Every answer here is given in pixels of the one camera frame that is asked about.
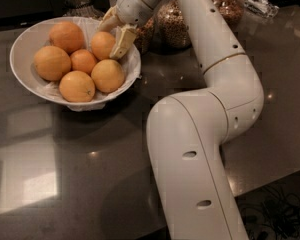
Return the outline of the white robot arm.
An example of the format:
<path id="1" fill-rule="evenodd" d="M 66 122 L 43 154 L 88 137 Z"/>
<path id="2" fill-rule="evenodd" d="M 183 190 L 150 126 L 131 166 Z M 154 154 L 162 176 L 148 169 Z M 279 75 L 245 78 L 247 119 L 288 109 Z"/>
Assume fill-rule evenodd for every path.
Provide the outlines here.
<path id="1" fill-rule="evenodd" d="M 162 0 L 117 0 L 100 27 L 142 25 Z M 211 0 L 177 0 L 205 80 L 151 109 L 147 146 L 171 240 L 249 240 L 220 146 L 249 129 L 264 102 L 259 77 Z"/>

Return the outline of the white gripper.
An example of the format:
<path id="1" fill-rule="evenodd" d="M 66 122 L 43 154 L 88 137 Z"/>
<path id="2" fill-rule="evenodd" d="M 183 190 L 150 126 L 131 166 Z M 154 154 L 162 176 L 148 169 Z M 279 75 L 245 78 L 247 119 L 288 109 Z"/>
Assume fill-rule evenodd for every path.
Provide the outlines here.
<path id="1" fill-rule="evenodd" d="M 110 32 L 118 26 L 115 32 L 115 44 L 110 52 L 111 59 L 121 59 L 129 51 L 137 36 L 136 27 L 132 25 L 144 25 L 152 17 L 154 9 L 161 1 L 117 0 L 116 6 L 106 12 L 97 31 Z M 120 20 L 126 25 L 120 27 Z"/>

